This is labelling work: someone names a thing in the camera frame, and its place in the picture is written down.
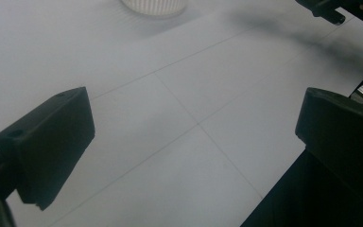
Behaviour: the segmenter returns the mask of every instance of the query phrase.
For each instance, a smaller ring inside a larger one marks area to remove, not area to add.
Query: white surface
[[[190,0],[170,19],[118,0],[0,1],[0,131],[86,86],[96,138],[19,226],[239,226],[297,156],[305,89],[363,79],[363,23],[292,0]]]

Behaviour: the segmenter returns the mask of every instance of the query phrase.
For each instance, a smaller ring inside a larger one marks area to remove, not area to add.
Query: white container
[[[122,0],[130,9],[153,16],[164,16],[180,12],[187,0]]]

